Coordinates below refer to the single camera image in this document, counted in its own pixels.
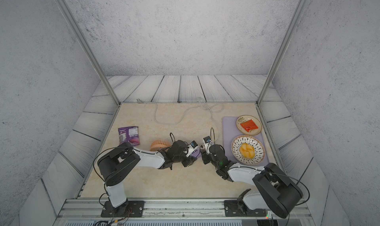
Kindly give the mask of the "purple power strip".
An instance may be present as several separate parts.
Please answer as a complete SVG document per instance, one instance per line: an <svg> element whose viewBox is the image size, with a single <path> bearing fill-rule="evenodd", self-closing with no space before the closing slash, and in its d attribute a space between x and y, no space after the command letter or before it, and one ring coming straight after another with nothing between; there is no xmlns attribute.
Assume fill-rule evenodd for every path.
<svg viewBox="0 0 380 226"><path fill-rule="evenodd" d="M200 147L199 146L192 152L191 156L195 157L195 158L201 157Z"/></svg>

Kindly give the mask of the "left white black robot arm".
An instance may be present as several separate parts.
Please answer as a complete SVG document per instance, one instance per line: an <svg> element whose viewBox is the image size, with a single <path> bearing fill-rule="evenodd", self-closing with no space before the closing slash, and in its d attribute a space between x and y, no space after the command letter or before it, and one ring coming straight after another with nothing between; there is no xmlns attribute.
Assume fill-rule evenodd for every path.
<svg viewBox="0 0 380 226"><path fill-rule="evenodd" d="M122 143L101 152L93 162L93 169L104 183L107 204L116 211L128 204L123 181L134 168L172 169L174 163L188 167L197 160L193 152L198 148L195 141L188 144L181 140L158 151L141 150L130 143Z"/></svg>

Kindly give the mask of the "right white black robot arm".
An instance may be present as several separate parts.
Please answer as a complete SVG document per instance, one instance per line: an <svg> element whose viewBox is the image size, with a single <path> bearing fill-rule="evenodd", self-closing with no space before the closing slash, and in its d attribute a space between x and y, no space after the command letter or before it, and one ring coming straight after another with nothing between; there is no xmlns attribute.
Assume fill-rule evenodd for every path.
<svg viewBox="0 0 380 226"><path fill-rule="evenodd" d="M256 216L271 211L285 219L291 211L308 200L301 201L304 194L299 180L286 175L276 164L250 167L229 160L221 145L204 144L200 147L204 164L211 163L217 175L230 182L253 185L258 192L246 189L236 200L225 202L227 215Z"/></svg>

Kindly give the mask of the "orange desk fan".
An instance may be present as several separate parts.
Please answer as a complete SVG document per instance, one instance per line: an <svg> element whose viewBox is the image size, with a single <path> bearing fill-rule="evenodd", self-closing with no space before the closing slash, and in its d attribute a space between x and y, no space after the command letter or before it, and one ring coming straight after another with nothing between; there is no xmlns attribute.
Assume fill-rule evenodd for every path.
<svg viewBox="0 0 380 226"><path fill-rule="evenodd" d="M164 140L155 140L152 142L150 146L150 151L167 151L172 144L169 141L164 141Z"/></svg>

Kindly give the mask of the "lavender tray mat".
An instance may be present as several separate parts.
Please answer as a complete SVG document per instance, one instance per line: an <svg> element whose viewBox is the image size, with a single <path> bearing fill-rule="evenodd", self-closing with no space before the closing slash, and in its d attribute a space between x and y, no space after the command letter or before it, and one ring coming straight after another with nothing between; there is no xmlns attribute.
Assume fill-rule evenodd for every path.
<svg viewBox="0 0 380 226"><path fill-rule="evenodd" d="M223 148L226 157L233 162L247 166L266 166L269 163L267 150L262 134L256 136L243 135L236 126L237 117L223 118ZM247 143L255 147L255 156L247 159L240 153L240 146Z"/></svg>

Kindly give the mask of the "yellow food piece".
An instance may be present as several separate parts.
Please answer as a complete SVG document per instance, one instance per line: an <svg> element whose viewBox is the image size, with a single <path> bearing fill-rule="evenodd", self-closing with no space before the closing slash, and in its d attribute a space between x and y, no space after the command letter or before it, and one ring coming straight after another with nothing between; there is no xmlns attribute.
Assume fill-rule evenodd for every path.
<svg viewBox="0 0 380 226"><path fill-rule="evenodd" d="M247 143L243 143L240 146L239 151L240 151L242 157L245 159L253 159L255 157L254 147L247 144Z"/></svg>

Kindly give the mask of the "patterned white plate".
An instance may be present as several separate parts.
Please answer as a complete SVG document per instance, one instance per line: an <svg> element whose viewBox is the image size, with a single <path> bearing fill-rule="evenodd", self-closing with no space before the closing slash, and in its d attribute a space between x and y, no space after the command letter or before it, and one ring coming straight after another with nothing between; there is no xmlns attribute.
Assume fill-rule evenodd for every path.
<svg viewBox="0 0 380 226"><path fill-rule="evenodd" d="M252 136L241 135L234 138L231 150L239 162L249 166L261 164L266 157L264 145Z"/></svg>

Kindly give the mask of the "red snack packet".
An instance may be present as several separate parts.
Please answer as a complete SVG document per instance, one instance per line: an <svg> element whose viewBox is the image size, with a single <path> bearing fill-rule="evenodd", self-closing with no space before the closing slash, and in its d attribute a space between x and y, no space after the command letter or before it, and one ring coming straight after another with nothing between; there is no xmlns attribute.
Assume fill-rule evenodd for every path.
<svg viewBox="0 0 380 226"><path fill-rule="evenodd" d="M240 123L240 126L248 133L259 129L259 127L255 124L255 122L252 119L249 119L248 121Z"/></svg>

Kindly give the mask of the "purple snack packet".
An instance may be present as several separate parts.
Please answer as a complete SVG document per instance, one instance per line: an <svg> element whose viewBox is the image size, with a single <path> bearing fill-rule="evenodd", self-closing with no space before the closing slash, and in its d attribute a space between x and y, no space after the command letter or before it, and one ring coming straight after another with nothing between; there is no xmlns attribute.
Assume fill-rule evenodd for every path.
<svg viewBox="0 0 380 226"><path fill-rule="evenodd" d="M119 143L130 143L133 147L140 145L139 130L137 126L122 127L118 129Z"/></svg>

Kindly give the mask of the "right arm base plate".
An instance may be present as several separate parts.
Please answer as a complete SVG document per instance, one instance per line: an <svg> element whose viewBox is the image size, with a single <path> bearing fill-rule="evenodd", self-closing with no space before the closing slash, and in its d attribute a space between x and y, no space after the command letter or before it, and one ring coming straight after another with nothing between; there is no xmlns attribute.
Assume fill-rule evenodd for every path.
<svg viewBox="0 0 380 226"><path fill-rule="evenodd" d="M238 200L224 200L224 212L226 217L267 217L267 210L250 210Z"/></svg>

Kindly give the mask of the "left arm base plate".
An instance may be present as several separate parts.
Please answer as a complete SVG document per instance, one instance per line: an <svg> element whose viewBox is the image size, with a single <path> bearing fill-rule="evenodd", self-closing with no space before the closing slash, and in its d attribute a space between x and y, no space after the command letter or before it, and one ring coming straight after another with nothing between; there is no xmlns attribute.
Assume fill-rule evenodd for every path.
<svg viewBox="0 0 380 226"><path fill-rule="evenodd" d="M113 207L108 200L101 212L102 218L141 218L143 216L144 201L126 201L118 207Z"/></svg>

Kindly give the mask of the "aluminium mounting rail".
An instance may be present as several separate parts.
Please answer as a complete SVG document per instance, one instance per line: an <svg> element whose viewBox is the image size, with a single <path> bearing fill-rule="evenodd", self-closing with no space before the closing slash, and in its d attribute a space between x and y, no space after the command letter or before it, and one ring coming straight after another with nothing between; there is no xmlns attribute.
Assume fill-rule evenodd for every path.
<svg viewBox="0 0 380 226"><path fill-rule="evenodd" d="M223 198L131 198L125 216L101 217L104 199L66 200L55 226L313 226L306 206L282 219L270 210L244 216Z"/></svg>

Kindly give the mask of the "right aluminium frame post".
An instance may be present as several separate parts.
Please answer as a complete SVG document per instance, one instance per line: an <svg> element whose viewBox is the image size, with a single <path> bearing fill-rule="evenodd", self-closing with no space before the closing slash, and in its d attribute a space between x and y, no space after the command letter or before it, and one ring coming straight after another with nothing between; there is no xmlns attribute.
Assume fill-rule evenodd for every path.
<svg viewBox="0 0 380 226"><path fill-rule="evenodd" d="M275 56L275 59L272 63L272 66L271 66L271 68L267 74L267 78L265 80L264 86L263 86L261 93L258 97L258 100L256 102L257 106L260 106L261 103L264 101L264 98L265 98L265 96L269 90L269 87L270 87L272 81L274 80L274 77L275 77L275 75L279 69L281 61L282 61L282 59L286 53L286 50L290 44L290 41L292 39L292 35L297 28L297 25L300 21L302 13L303 13L306 5L307 5L307 2L308 2L308 0L299 0L298 1L298 4L297 4L295 11L294 11L294 14L290 20L290 23L288 25L288 28L287 28L286 33L284 35L284 38L281 42L279 50Z"/></svg>

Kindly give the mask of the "aluminium frame post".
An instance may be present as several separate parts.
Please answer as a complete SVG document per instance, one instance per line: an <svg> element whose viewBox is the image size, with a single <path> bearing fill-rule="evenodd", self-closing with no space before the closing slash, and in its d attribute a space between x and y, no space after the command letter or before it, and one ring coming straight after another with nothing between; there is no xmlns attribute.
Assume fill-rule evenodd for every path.
<svg viewBox="0 0 380 226"><path fill-rule="evenodd" d="M286 50L290 44L290 41L292 39L292 35L297 28L297 25L300 21L302 13L303 13L306 5L307 5L307 2L308 2L308 0L299 0L298 1L298 4L297 4L295 11L294 11L294 14L290 20L290 23L288 25L288 28L287 28L286 33L284 35L284 38L281 42L279 50L275 56L275 59L272 63L272 66L271 66L271 68L267 74L267 78L265 80L264 86L263 86L261 93L258 97L258 100L256 102L257 106L260 106L261 103L264 101L264 98L265 98L265 96L269 90L269 87L270 87L272 81L274 80L274 77L275 77L275 75L279 69L281 61L282 61L282 59L286 53Z"/></svg>
<svg viewBox="0 0 380 226"><path fill-rule="evenodd" d="M77 21L75 20L69 6L67 5L65 0L55 0L60 12L62 13L64 19L66 20L67 24L69 25L70 29L73 31L77 41L79 42L82 50L84 51L85 55L89 59L93 69L97 73L98 77L100 78L101 82L103 83L105 89L111 96L112 100L116 104L117 107L120 107L121 101L115 94L114 89L110 85L110 82L108 81L103 69L100 66L100 63L98 62L96 56L94 55L89 43L87 42L82 30L80 29Z"/></svg>

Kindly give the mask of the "left aluminium frame post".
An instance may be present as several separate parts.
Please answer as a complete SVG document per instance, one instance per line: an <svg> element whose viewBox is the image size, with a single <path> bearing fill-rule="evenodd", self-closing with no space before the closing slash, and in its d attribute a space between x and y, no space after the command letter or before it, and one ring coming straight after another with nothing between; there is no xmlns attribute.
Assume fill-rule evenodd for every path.
<svg viewBox="0 0 380 226"><path fill-rule="evenodd" d="M110 85L110 82L108 81L103 69L100 66L100 63L98 62L96 56L94 55L89 43L87 42L82 30L80 29L77 21L75 20L69 6L67 5L65 0L55 0L60 12L62 13L64 19L66 20L67 24L69 25L70 29L73 31L77 41L79 42L82 50L84 51L85 55L89 59L93 69L97 73L98 77L100 78L101 82L103 83L105 89L111 96L112 100L116 104L117 107L120 107L121 101L115 94L114 89Z"/></svg>

